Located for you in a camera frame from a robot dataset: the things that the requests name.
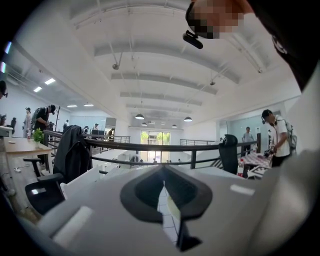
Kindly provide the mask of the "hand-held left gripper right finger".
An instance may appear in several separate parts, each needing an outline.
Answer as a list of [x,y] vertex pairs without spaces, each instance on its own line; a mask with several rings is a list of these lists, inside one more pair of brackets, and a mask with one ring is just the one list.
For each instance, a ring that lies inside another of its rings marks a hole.
[[162,182],[180,211],[177,243],[165,256],[266,256],[269,175],[248,180],[213,170],[164,167]]

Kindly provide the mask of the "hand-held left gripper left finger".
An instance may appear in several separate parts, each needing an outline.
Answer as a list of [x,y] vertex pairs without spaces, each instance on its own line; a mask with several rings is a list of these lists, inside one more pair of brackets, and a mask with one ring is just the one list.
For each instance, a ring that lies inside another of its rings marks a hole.
[[175,256],[161,224],[136,219],[121,203],[122,187],[150,170],[91,184],[48,212],[30,236],[50,256]]

